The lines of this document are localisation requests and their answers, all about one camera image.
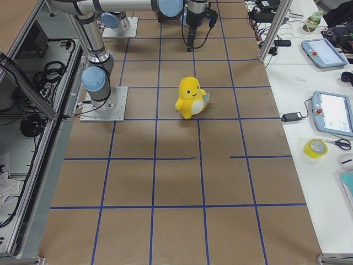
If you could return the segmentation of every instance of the yellow plush toy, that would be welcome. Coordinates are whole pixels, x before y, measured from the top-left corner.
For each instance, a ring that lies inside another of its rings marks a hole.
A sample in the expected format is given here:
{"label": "yellow plush toy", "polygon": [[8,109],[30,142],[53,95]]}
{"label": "yellow plush toy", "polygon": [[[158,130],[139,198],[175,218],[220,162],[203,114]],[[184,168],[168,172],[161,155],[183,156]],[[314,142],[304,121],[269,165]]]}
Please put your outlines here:
{"label": "yellow plush toy", "polygon": [[192,115],[203,111],[209,99],[210,94],[201,89],[199,80],[192,76],[184,77],[180,81],[179,98],[175,109],[188,120]]}

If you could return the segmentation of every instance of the metal mounting plate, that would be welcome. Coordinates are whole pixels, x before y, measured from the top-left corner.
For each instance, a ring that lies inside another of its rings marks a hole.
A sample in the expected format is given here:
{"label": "metal mounting plate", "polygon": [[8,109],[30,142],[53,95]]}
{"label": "metal mounting plate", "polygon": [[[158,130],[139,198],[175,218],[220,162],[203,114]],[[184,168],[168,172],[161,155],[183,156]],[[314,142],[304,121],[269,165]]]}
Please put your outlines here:
{"label": "metal mounting plate", "polygon": [[136,37],[138,18],[128,17],[130,21],[130,28],[124,34],[119,34],[118,32],[113,31],[110,28],[106,28],[103,31],[103,39],[125,39]]}
{"label": "metal mounting plate", "polygon": [[[112,87],[111,88],[111,97],[116,97],[117,106],[114,110],[110,112],[110,115],[102,116],[101,113],[96,112],[95,110],[83,114],[80,116],[81,122],[101,122],[101,121],[124,121],[125,107],[126,107],[126,98],[127,98],[128,87]],[[87,93],[85,100],[90,100],[90,96]],[[86,104],[82,108],[83,112],[88,112],[92,110],[91,104]]]}

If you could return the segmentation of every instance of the black connector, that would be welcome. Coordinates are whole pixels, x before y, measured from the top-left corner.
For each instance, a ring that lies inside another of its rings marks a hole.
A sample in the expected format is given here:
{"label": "black connector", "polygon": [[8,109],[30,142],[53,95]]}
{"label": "black connector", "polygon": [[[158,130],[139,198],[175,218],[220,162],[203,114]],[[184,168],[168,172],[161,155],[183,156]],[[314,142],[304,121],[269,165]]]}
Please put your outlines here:
{"label": "black connector", "polygon": [[269,51],[269,54],[277,55],[277,47],[276,47],[276,46],[271,47],[271,48],[270,48],[270,51]]}
{"label": "black connector", "polygon": [[275,45],[277,47],[290,47],[292,42],[290,40],[275,40]]}
{"label": "black connector", "polygon": [[281,117],[281,121],[289,123],[291,121],[302,120],[304,117],[300,112],[286,113]]}

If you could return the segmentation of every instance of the brown cardboard floor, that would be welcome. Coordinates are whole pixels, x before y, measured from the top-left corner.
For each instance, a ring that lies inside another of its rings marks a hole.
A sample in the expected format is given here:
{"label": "brown cardboard floor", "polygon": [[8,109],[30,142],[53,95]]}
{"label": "brown cardboard floor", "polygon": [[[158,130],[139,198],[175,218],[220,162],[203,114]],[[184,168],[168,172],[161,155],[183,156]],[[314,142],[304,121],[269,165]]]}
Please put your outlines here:
{"label": "brown cardboard floor", "polygon": [[[46,264],[316,264],[320,249],[242,2],[217,2],[204,47],[140,18],[106,41],[123,123],[74,121],[39,255]],[[198,30],[202,41],[208,23]],[[174,110],[195,76],[211,103]]]}

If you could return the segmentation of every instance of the black device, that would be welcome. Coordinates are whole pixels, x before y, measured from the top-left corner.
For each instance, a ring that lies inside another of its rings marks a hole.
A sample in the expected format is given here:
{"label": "black device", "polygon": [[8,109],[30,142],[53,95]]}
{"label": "black device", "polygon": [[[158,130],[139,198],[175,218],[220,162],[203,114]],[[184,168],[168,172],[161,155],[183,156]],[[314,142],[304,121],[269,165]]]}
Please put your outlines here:
{"label": "black device", "polygon": [[290,47],[292,45],[290,40],[275,40],[274,43],[277,47]]}
{"label": "black device", "polygon": [[290,121],[302,120],[304,117],[300,112],[286,113],[281,117],[281,121],[288,123]]}
{"label": "black device", "polygon": [[351,72],[343,72],[341,75],[341,81],[348,83],[350,82],[353,86],[353,73]]}
{"label": "black device", "polygon": [[269,12],[269,13],[259,13],[255,12],[253,14],[253,19],[257,23],[271,23],[275,18],[275,13]]}
{"label": "black device", "polygon": [[270,13],[276,11],[280,5],[280,0],[256,0],[256,5],[263,13]]}

